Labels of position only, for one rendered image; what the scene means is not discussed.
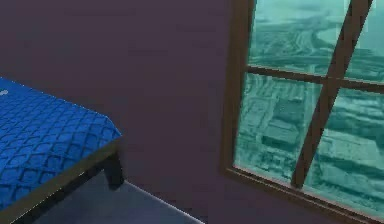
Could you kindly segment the brown framed window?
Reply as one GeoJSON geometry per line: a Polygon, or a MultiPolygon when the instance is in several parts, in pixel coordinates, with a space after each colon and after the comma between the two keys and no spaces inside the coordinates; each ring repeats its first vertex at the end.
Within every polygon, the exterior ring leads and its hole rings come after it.
{"type": "Polygon", "coordinates": [[[231,0],[219,167],[384,224],[384,0],[231,0]]]}

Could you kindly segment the blue quilted bed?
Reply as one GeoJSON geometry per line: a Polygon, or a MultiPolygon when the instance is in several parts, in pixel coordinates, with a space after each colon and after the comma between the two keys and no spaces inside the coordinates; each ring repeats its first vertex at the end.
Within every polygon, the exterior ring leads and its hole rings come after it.
{"type": "Polygon", "coordinates": [[[107,116],[0,77],[0,224],[29,224],[100,171],[119,188],[120,138],[107,116]]]}

